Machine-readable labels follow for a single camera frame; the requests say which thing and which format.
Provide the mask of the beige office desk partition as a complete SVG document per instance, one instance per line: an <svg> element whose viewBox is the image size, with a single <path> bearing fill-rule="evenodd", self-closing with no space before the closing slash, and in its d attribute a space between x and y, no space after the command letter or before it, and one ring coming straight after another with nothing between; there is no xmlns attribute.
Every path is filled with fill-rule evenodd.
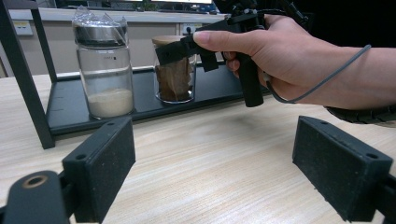
<svg viewBox="0 0 396 224"><path fill-rule="evenodd" d="M72 29L73 9L40 8L55 71L60 76L76 74L78 60ZM185 23L209 24L222 20L222 15L109 11L111 18L128 21L129 48L133 67L150 66L154 59L151 38L157 35L179 35ZM30 35L19 37L24 56L34 75L48 73L36 29Z"/></svg>

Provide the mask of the glass jar with plastic wrap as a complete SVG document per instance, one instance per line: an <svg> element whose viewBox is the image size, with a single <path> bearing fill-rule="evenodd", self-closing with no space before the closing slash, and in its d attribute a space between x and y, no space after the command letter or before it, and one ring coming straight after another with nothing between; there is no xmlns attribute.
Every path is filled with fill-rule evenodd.
<svg viewBox="0 0 396 224"><path fill-rule="evenodd" d="M106 119L131 113L134 93L127 21L97 16L80 6L72 27L90 115Z"/></svg>

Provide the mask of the black curtain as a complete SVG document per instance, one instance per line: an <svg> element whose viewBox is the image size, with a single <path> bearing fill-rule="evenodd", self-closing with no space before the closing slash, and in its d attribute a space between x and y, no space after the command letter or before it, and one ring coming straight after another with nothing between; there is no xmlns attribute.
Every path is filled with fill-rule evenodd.
<svg viewBox="0 0 396 224"><path fill-rule="evenodd" d="M396 48L396 0L304 0L312 35L339 46Z"/></svg>

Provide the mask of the white wall power outlet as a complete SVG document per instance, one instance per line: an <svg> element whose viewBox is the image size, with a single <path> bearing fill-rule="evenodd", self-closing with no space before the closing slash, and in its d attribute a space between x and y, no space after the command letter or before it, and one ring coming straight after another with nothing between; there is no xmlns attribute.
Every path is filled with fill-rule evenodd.
<svg viewBox="0 0 396 224"><path fill-rule="evenodd" d="M182 23L181 24L181 33L183 35L191 35L193 34L198 28L202 26L201 23Z"/></svg>

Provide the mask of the black metal shelf rack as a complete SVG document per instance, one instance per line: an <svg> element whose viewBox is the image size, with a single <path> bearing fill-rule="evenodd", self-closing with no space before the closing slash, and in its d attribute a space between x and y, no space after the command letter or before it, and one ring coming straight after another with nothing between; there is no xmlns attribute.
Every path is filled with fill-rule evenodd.
<svg viewBox="0 0 396 224"><path fill-rule="evenodd" d="M38 96L20 41L12 24L9 14L11 9L28 9L33 16L51 80L47 107L42 106ZM32 0L0 0L0 43L10 60L11 69L44 149L55 146L54 137L57 135L95 129L106 122L105 119L94 119L89 116L83 99L82 85L77 77L58 77L56 75L36 2ZM135 120L148 119L238 98L244 99L240 80L227 74L225 67L217 61L215 53L205 50L199 55L203 62L198 65L197 86L192 102L168 105L157 100L153 88L154 74L150 69L143 69L133 75L134 112L131 117Z"/></svg>

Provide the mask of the green plant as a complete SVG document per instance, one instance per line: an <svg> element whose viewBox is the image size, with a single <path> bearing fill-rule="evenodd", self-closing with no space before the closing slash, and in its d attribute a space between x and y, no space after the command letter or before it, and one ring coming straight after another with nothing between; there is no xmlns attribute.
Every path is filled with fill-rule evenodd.
<svg viewBox="0 0 396 224"><path fill-rule="evenodd" d="M157 5L154 3L151 3L150 0L142 0L141 2L137 3L135 6L136 11L156 11Z"/></svg>

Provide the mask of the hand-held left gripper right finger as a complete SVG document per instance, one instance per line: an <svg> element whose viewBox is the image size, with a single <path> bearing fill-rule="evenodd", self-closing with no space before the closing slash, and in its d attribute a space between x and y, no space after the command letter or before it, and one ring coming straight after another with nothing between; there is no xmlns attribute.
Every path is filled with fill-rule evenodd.
<svg viewBox="0 0 396 224"><path fill-rule="evenodd" d="M344 221L393 220L393 159L329 122L300 116L292 162Z"/></svg>

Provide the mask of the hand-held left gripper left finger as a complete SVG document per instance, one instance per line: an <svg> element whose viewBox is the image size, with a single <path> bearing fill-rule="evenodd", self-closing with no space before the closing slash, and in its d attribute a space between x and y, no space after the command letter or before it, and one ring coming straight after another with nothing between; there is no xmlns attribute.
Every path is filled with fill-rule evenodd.
<svg viewBox="0 0 396 224"><path fill-rule="evenodd" d="M135 163L129 118L113 119L63 159L64 177L77 190L77 222L101 223Z"/></svg>

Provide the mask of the white wall label box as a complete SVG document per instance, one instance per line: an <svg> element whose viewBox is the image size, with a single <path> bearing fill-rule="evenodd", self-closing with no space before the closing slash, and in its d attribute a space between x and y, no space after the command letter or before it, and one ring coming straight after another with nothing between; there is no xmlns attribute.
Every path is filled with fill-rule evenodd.
<svg viewBox="0 0 396 224"><path fill-rule="evenodd" d="M13 22L17 35L32 35L33 30L29 21L14 21Z"/></svg>

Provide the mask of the glass jar brown bark sticks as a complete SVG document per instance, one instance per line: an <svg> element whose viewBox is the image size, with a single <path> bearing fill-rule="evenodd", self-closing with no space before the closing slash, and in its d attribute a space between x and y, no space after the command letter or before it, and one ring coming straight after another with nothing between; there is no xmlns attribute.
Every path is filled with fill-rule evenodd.
<svg viewBox="0 0 396 224"><path fill-rule="evenodd" d="M194 98L196 56L160 65L154 59L154 90L156 97L167 104L183 104Z"/></svg>

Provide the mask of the computer monitor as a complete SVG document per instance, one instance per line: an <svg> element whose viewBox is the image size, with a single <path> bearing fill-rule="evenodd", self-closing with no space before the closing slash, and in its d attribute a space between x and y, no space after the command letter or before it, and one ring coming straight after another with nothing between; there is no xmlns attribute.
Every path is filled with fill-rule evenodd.
<svg viewBox="0 0 396 224"><path fill-rule="evenodd" d="M213 0L150 0L152 2L183 3L183 4L204 4L210 5Z"/></svg>

